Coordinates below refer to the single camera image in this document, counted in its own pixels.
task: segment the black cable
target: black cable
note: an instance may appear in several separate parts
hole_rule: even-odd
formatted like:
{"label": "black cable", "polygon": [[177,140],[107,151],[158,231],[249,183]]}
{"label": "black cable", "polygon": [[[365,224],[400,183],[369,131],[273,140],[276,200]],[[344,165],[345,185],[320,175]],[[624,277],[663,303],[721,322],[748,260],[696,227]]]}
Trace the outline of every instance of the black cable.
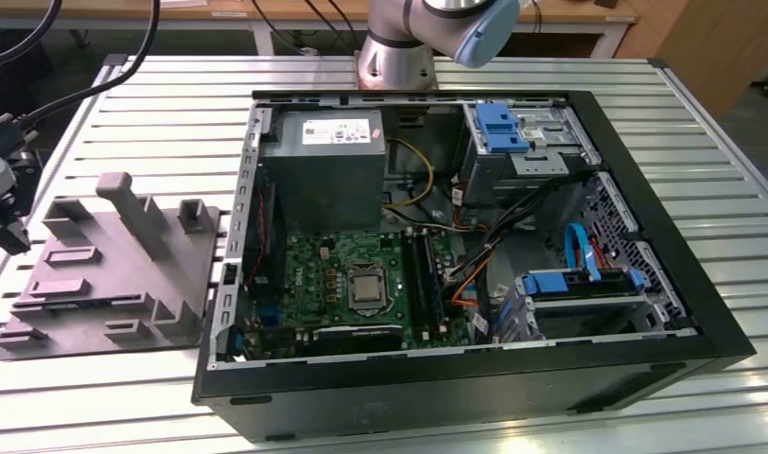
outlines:
{"label": "black cable", "polygon": [[337,10],[338,15],[342,16],[342,20],[345,21],[345,24],[348,24],[348,29],[350,30],[350,34],[354,38],[354,44],[357,45],[357,49],[361,50],[360,38],[357,37],[357,30],[354,29],[354,26],[350,23],[350,19],[348,19],[348,16],[345,15],[345,11],[342,11],[342,8],[338,7],[337,2],[334,0],[329,0],[329,3]]}
{"label": "black cable", "polygon": [[75,94],[66,96],[54,102],[39,107],[35,111],[29,113],[21,118],[22,128],[30,130],[39,121],[42,121],[49,115],[55,114],[62,109],[73,106],[77,102],[83,101],[86,98],[103,93],[113,87],[117,87],[123,82],[126,82],[137,70],[143,64],[146,56],[149,56],[149,51],[151,50],[151,44],[154,43],[154,35],[157,34],[157,26],[159,25],[159,0],[151,0],[151,19],[149,23],[149,29],[146,30],[146,37],[143,38],[143,43],[141,44],[141,49],[138,50],[137,56],[134,57],[134,62],[129,70],[118,76],[115,79],[81,90]]}
{"label": "black cable", "polygon": [[294,44],[292,44],[286,38],[284,38],[284,35],[281,34],[281,32],[278,31],[277,27],[274,26],[274,24],[272,23],[272,20],[268,18],[266,13],[264,12],[264,10],[261,9],[261,5],[258,5],[258,0],[253,0],[253,7],[256,7],[256,9],[258,9],[258,14],[261,14],[261,18],[264,19],[264,22],[268,23],[268,27],[272,30],[272,33],[274,34],[274,36],[278,37],[278,40],[281,40],[281,43],[284,43],[286,45],[286,47],[289,49],[292,49],[294,52],[297,52],[300,55],[304,55],[304,51],[300,49],[300,47],[297,47]]}
{"label": "black cable", "polygon": [[[421,211],[421,213],[424,213],[424,215],[429,219],[429,222],[434,222],[434,218],[432,217],[430,210],[428,210],[426,206],[424,206],[424,203],[421,203],[421,201],[429,196],[429,194],[430,193],[428,193],[426,196],[424,196],[421,199],[414,201],[414,203],[412,205]],[[414,199],[414,185],[413,184],[408,185],[408,195],[409,195],[410,200]]]}
{"label": "black cable", "polygon": [[332,24],[332,21],[328,20],[328,18],[322,15],[322,13],[320,12],[320,9],[317,9],[317,7],[314,6],[314,3],[312,3],[312,0],[304,0],[304,2],[306,2],[306,5],[309,5],[309,8],[312,9],[312,11],[314,12],[314,14],[317,16],[320,16],[320,19],[322,19],[322,22],[325,22],[325,25],[329,26],[329,28],[334,31],[334,33],[337,33],[338,39],[342,41],[342,44],[345,45],[345,47],[348,47],[348,50],[350,51],[350,53],[354,53],[354,48],[350,46],[350,44],[345,41],[345,38],[342,38],[342,34],[340,33],[340,31],[337,30],[337,28],[334,27],[334,24]]}
{"label": "black cable", "polygon": [[541,7],[538,6],[537,0],[530,0],[533,2],[533,7],[536,8],[536,26],[533,27],[533,33],[541,33],[541,27],[544,24],[544,15],[541,12]]}
{"label": "black cable", "polygon": [[490,343],[494,334],[494,327],[492,323],[492,302],[490,294],[488,293],[488,266],[480,272],[474,280],[474,288],[477,289],[477,313],[488,322],[488,333],[482,333],[477,328],[474,330],[474,344],[482,345]]}
{"label": "black cable", "polygon": [[62,0],[54,0],[51,2],[51,6],[47,9],[45,17],[42,18],[42,22],[39,23],[31,34],[26,37],[25,40],[22,40],[22,42],[18,45],[15,45],[11,49],[9,49],[6,52],[0,54],[0,64],[17,60],[31,50],[31,48],[39,43],[39,41],[42,41],[45,34],[54,25],[57,16],[59,16],[61,3]]}
{"label": "black cable", "polygon": [[573,173],[572,175],[568,175],[566,177],[549,179],[541,186],[533,189],[533,191],[501,214],[497,222],[494,222],[490,230],[488,231],[488,234],[485,234],[485,237],[482,238],[482,243],[477,249],[477,253],[464,262],[464,265],[456,267],[453,275],[458,274],[485,259],[490,251],[493,251],[500,244],[502,240],[502,234],[506,232],[510,226],[536,214],[536,211],[544,203],[546,196],[552,194],[552,192],[554,192],[561,186],[566,184],[585,182],[592,176],[593,171],[584,170],[581,172]]}
{"label": "black cable", "polygon": [[294,43],[296,45],[302,45],[304,47],[312,47],[314,49],[317,49],[317,51],[320,52],[320,55],[328,55],[328,53],[330,51],[333,51],[337,48],[337,43],[338,43],[338,37],[334,37],[334,40],[332,41],[332,43],[328,45],[328,47],[325,48],[317,48],[316,46],[312,46],[310,44],[308,44],[304,40],[302,40],[302,36],[309,36],[313,37],[317,33],[320,33],[320,31],[325,31],[325,30],[316,30],[312,33],[306,33],[304,31],[296,31],[294,34],[296,36],[292,36],[292,38],[294,39]]}
{"label": "black cable", "polygon": [[396,208],[385,208],[385,210],[389,211],[390,213],[393,213],[393,215],[396,215],[396,218],[400,218],[401,221],[405,221],[409,224],[417,225],[418,227],[428,227],[430,229],[440,229],[440,230],[446,230],[446,231],[458,232],[458,233],[466,233],[468,232],[464,229],[458,229],[458,228],[453,227],[452,225],[441,224],[440,222],[421,222],[416,218],[410,218],[408,215],[405,215]]}

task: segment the wooden desk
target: wooden desk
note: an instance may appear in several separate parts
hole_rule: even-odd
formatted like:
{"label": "wooden desk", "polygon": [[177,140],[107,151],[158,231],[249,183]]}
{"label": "wooden desk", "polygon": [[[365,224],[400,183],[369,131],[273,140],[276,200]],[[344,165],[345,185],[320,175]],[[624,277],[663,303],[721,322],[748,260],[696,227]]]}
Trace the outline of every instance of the wooden desk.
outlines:
{"label": "wooden desk", "polygon": [[[318,20],[302,0],[258,0],[260,6],[282,30],[321,30]],[[354,23],[366,29],[368,0],[337,0]],[[0,1],[0,28],[33,28],[49,0]],[[348,29],[341,16],[326,0],[314,0],[338,29]],[[625,0],[616,9],[595,5],[592,0],[542,0],[545,33],[600,35],[593,58],[612,58],[628,30],[640,16]],[[149,17],[149,0],[65,0],[57,29],[142,29]],[[522,11],[516,32],[529,33],[534,27],[534,9]],[[246,29],[252,30],[260,55],[274,55],[270,30],[249,0],[210,0],[206,7],[163,9],[161,28],[165,29]]]}

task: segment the screw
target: screw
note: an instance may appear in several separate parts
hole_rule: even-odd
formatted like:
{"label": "screw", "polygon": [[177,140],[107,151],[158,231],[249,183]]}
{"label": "screw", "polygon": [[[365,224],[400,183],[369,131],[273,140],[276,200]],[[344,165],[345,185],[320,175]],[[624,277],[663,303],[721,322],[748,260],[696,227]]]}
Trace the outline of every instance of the screw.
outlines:
{"label": "screw", "polygon": [[432,210],[432,218],[436,222],[446,222],[446,214],[440,210]]}

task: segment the floor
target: floor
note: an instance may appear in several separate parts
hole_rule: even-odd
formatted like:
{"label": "floor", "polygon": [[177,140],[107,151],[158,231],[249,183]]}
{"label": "floor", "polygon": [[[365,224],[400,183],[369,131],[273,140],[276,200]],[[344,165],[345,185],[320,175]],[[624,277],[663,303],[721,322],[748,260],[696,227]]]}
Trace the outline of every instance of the floor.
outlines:
{"label": "floor", "polygon": [[[320,31],[316,35],[296,35],[292,38],[321,49],[325,55],[348,55],[348,50],[330,33]],[[55,71],[35,85],[37,99],[49,101],[90,86],[105,57],[109,54],[134,53],[142,38],[141,31],[97,30],[89,34],[90,46],[78,49],[66,31],[50,32],[43,45]],[[292,53],[284,45],[276,47],[281,55]],[[158,55],[254,55],[256,46],[249,32],[241,30],[162,30],[157,34],[151,52]],[[59,142],[73,111],[67,109],[58,113],[39,127],[35,145],[46,154]],[[761,95],[760,89],[749,90],[721,121],[721,126],[768,178],[768,98]]]}

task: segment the metal table surface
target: metal table surface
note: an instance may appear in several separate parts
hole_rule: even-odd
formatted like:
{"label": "metal table surface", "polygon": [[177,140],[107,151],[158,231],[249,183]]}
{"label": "metal table surface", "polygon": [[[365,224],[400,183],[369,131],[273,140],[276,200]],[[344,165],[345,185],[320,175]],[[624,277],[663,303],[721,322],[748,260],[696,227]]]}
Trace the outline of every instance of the metal table surface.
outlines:
{"label": "metal table surface", "polygon": [[[34,219],[54,197],[107,209],[91,198],[111,170],[129,171],[135,192],[155,194],[163,207],[204,198],[229,210],[253,90],[349,89],[352,68],[348,58],[149,58],[125,86],[83,103]],[[106,67],[98,80],[122,69]],[[669,71],[647,61],[497,60],[466,70],[440,59],[437,69],[445,89],[595,92],[759,354],[620,412],[286,445],[252,445],[190,404],[196,350],[0,362],[0,452],[768,450],[768,184],[752,163]],[[0,323],[47,236],[41,222],[30,229],[34,251],[0,254]]]}

